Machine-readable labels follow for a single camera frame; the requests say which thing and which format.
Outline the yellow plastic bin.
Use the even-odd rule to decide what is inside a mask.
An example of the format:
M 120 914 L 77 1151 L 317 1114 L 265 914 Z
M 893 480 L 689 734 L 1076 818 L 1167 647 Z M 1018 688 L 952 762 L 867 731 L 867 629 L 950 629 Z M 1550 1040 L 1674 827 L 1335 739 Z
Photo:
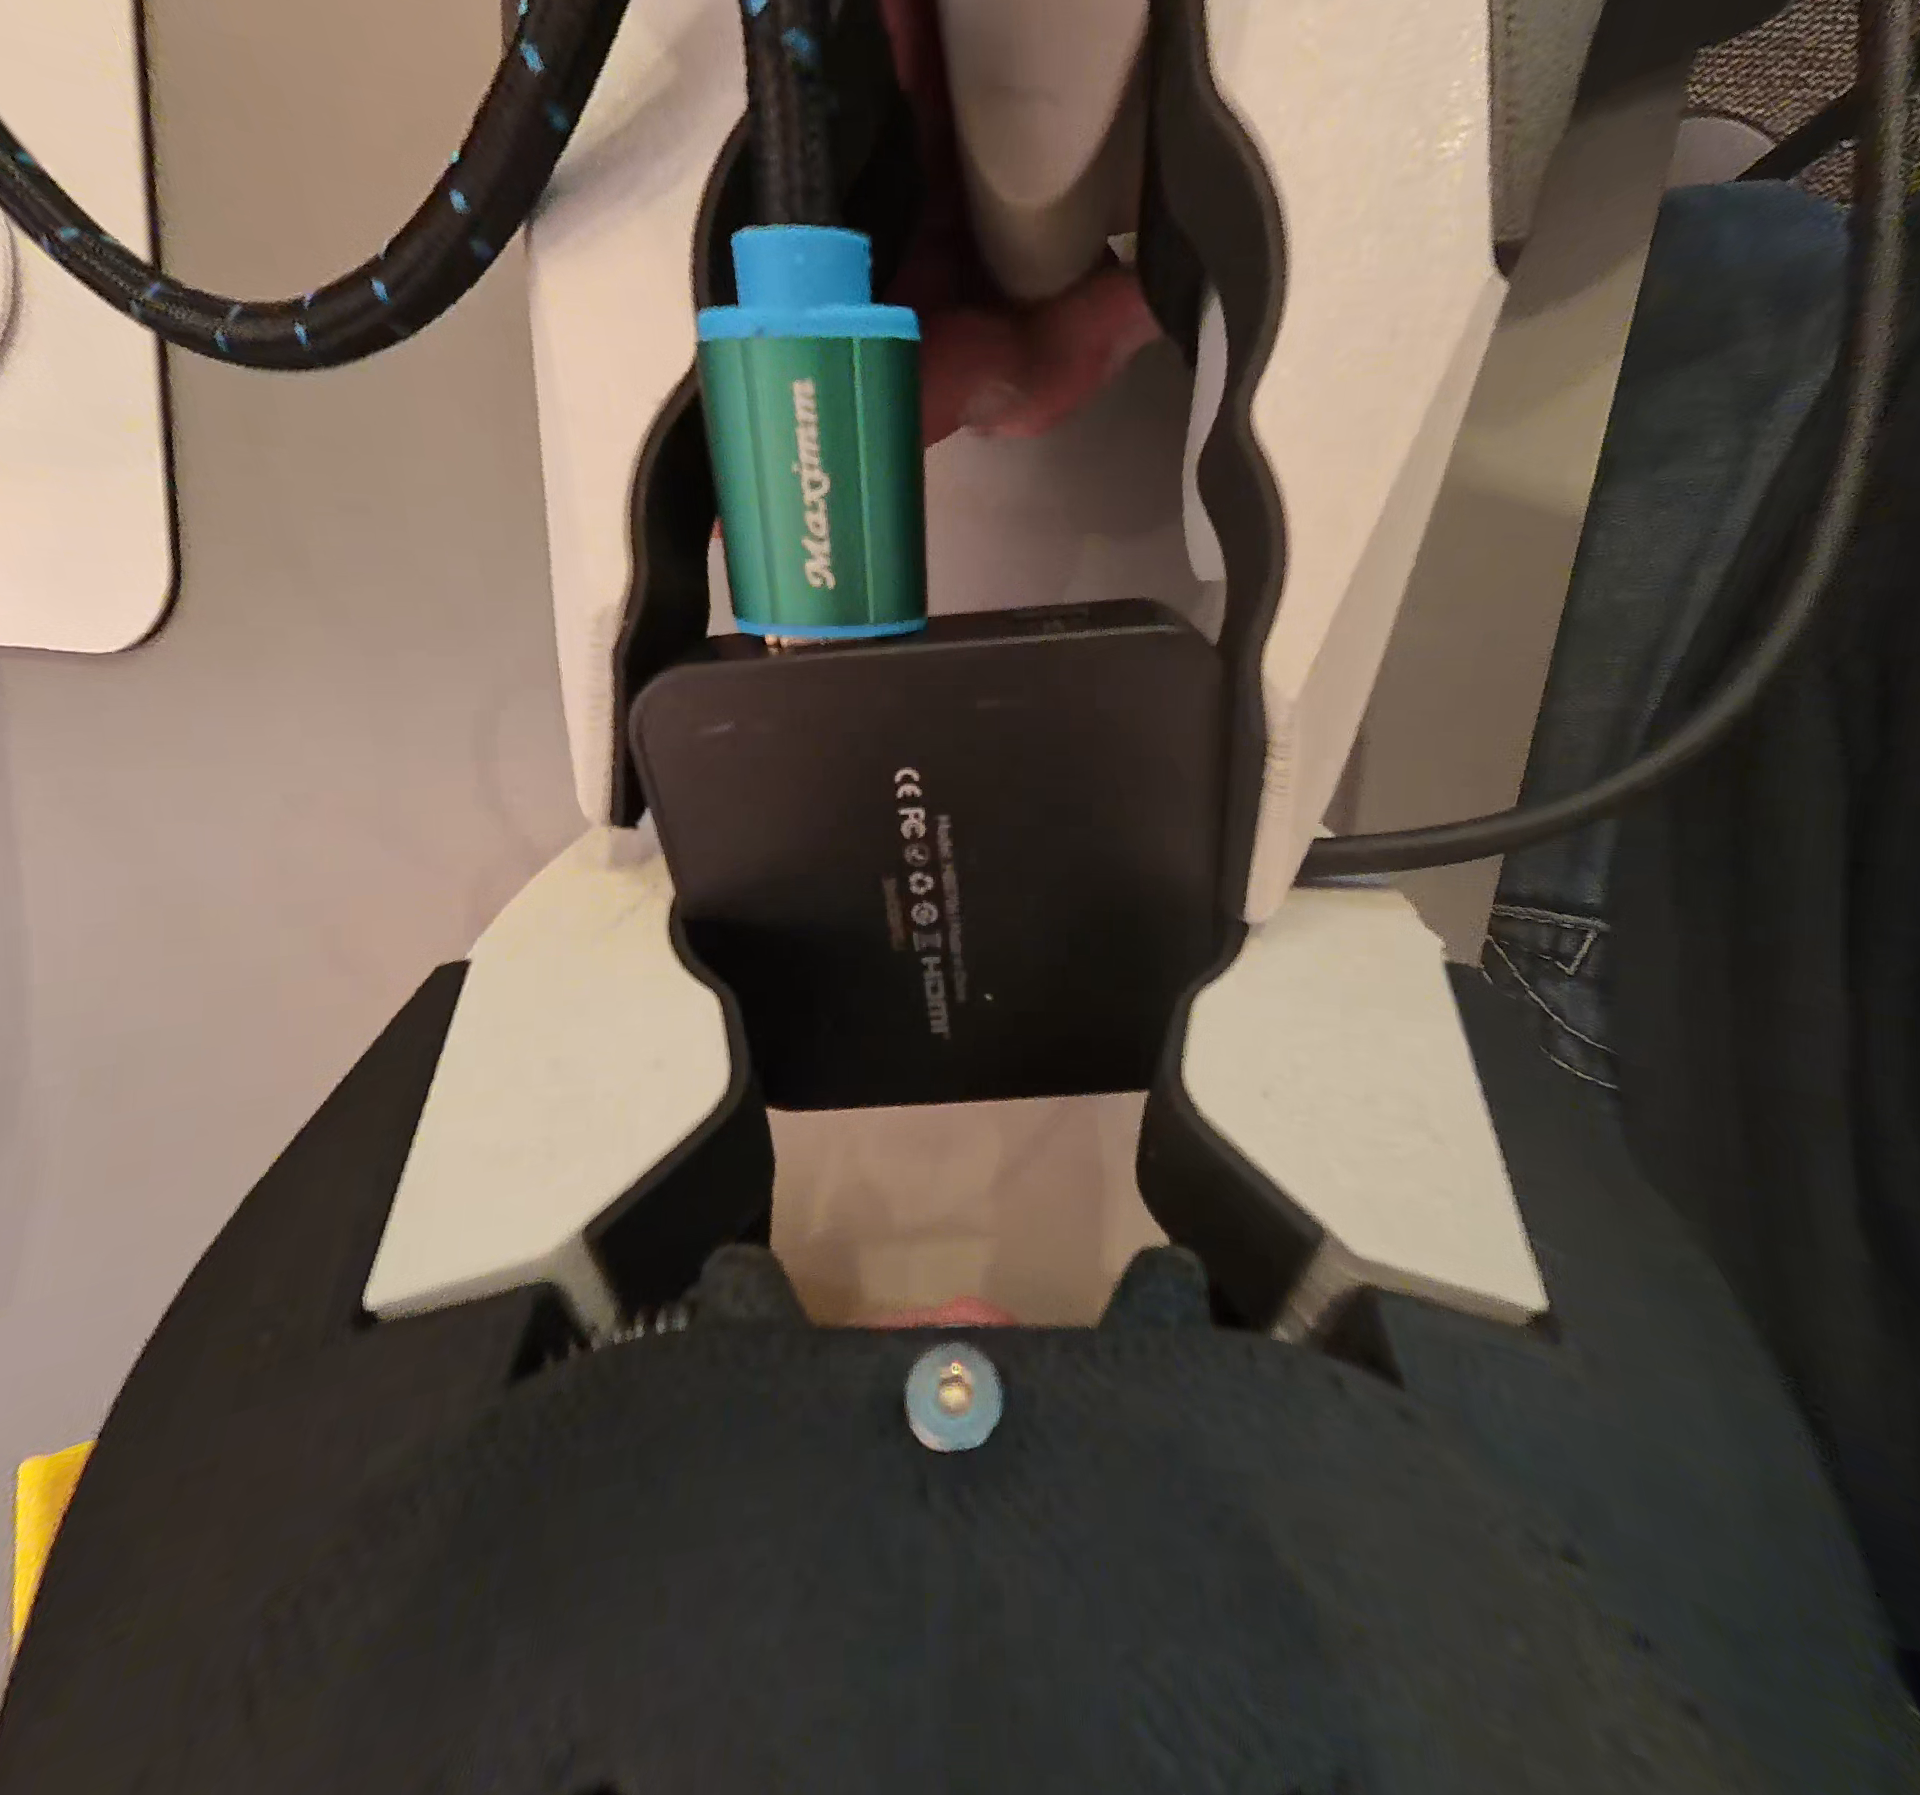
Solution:
M 13 1483 L 13 1638 L 16 1653 L 40 1592 L 59 1522 L 93 1450 L 78 1441 L 34 1454 L 16 1464 Z

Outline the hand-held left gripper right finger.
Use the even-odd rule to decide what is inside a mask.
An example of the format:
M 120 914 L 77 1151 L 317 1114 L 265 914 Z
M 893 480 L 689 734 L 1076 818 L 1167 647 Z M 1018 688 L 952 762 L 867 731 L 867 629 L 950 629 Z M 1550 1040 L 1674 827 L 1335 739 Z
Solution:
M 1287 1343 L 1384 1292 L 1502 1328 L 1547 1291 L 1441 943 L 1409 902 L 1283 902 L 1181 1007 L 1137 1176 L 1228 1316 Z

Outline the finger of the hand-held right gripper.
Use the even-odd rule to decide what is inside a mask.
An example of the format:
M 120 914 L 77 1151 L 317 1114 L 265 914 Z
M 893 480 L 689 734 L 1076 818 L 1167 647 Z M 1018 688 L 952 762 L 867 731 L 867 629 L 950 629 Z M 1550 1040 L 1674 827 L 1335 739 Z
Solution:
M 1158 0 L 1158 169 L 1217 297 L 1224 900 L 1331 808 L 1499 313 L 1490 0 Z
M 630 494 L 693 360 L 693 225 L 744 112 L 733 0 L 630 0 L 526 231 L 563 722 L 590 823 L 617 823 L 613 656 Z

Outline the person's right hand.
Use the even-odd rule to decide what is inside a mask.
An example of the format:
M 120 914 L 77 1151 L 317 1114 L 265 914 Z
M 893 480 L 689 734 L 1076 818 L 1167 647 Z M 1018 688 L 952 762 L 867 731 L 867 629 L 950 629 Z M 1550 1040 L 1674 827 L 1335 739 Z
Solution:
M 1110 251 L 1063 295 L 1016 301 L 984 268 L 957 155 L 935 0 L 876 0 L 916 126 L 921 205 L 887 299 L 922 329 L 924 447 L 957 432 L 1044 434 L 1088 403 L 1160 324 Z

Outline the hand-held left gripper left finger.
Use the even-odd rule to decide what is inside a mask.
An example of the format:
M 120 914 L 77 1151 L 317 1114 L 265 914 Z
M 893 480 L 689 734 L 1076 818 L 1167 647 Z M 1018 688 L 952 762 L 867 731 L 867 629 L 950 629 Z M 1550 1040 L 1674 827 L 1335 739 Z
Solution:
M 592 827 L 467 955 L 364 1306 L 541 1289 L 618 1330 L 768 1238 L 772 1172 L 740 1007 L 686 953 L 654 831 Z

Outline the black hdmi switch box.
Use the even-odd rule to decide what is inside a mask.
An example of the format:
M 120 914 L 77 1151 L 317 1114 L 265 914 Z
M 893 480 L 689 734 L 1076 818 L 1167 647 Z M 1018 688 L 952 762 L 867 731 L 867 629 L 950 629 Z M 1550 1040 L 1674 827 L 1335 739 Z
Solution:
M 1224 936 L 1224 678 L 1138 598 L 657 676 L 639 789 L 766 1103 L 1149 1087 Z

